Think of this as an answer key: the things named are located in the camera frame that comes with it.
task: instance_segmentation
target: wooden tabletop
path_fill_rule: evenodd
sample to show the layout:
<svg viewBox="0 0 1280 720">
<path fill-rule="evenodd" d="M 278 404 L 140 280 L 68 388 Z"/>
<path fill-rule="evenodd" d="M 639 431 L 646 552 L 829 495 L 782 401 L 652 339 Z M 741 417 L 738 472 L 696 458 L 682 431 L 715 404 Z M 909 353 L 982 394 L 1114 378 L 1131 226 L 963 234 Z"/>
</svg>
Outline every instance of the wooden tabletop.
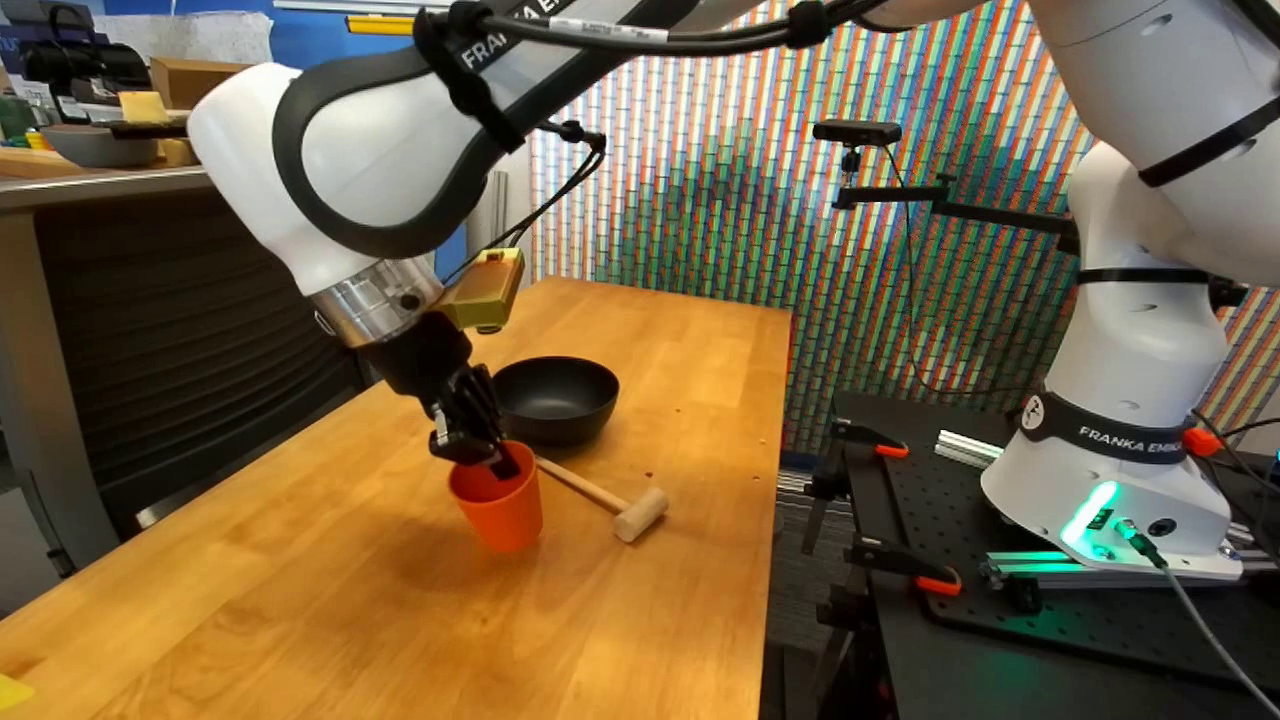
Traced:
<svg viewBox="0 0 1280 720">
<path fill-rule="evenodd" d="M 646 543 L 544 481 L 487 557 L 386 386 L 0 625 L 28 716 L 757 720 L 790 313 L 549 280 L 494 370 L 574 353 L 623 394 L 569 469 L 673 516 Z"/>
</svg>

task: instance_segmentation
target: wooden mallet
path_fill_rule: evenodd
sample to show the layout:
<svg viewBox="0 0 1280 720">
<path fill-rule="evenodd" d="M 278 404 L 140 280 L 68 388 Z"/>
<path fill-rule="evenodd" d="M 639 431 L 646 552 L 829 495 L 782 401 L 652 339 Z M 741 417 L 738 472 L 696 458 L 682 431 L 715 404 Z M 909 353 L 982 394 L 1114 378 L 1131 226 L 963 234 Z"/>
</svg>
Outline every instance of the wooden mallet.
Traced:
<svg viewBox="0 0 1280 720">
<path fill-rule="evenodd" d="M 574 469 L 564 465 L 551 465 L 551 460 L 536 460 L 536 469 L 544 469 L 549 477 L 555 477 L 560 483 L 575 487 L 580 495 L 605 504 L 615 513 L 614 519 L 614 538 L 619 538 L 623 543 L 636 543 L 652 525 L 662 525 L 669 516 L 669 492 L 662 487 L 649 487 L 636 504 L 614 495 L 610 487 L 575 477 Z"/>
</svg>

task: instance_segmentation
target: floor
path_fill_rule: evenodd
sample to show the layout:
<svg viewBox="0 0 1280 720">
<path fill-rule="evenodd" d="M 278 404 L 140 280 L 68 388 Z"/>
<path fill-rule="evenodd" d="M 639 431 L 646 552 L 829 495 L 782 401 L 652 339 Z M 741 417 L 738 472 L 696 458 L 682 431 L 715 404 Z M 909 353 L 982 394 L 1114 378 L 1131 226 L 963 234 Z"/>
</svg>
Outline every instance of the floor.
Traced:
<svg viewBox="0 0 1280 720">
<path fill-rule="evenodd" d="M 809 477 L 784 477 L 776 500 L 776 549 L 770 592 L 770 649 L 760 720 L 814 720 L 824 691 L 829 629 L 817 604 L 833 585 L 847 585 L 843 549 L 854 539 L 847 504 L 833 504 L 814 557 L 802 552 L 814 500 L 802 495 Z"/>
</svg>

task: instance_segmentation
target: cup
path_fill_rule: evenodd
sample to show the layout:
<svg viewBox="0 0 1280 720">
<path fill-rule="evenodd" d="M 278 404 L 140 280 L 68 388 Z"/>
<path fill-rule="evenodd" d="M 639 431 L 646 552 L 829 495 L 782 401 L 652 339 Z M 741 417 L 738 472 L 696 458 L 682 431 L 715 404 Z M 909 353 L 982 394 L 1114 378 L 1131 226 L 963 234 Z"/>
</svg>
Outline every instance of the cup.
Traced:
<svg viewBox="0 0 1280 720">
<path fill-rule="evenodd" d="M 450 492 L 469 516 L 477 539 L 494 552 L 528 552 L 544 532 L 544 504 L 536 492 L 536 460 L 520 440 L 504 440 L 515 477 L 494 477 L 487 465 L 457 465 Z"/>
</svg>

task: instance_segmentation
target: green light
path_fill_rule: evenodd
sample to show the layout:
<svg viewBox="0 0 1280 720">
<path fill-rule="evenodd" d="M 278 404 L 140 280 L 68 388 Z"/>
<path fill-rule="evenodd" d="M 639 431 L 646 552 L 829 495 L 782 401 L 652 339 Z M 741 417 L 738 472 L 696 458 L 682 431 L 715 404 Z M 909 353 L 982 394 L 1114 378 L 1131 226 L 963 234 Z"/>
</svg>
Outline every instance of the green light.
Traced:
<svg viewBox="0 0 1280 720">
<path fill-rule="evenodd" d="M 1088 539 L 1088 525 L 1098 519 L 1098 513 L 1105 513 L 1116 500 L 1119 483 L 1100 483 L 1088 492 L 1088 500 L 1075 507 L 1075 516 L 1066 530 L 1066 543 L 1081 557 L 1098 557 L 1094 539 Z"/>
</svg>

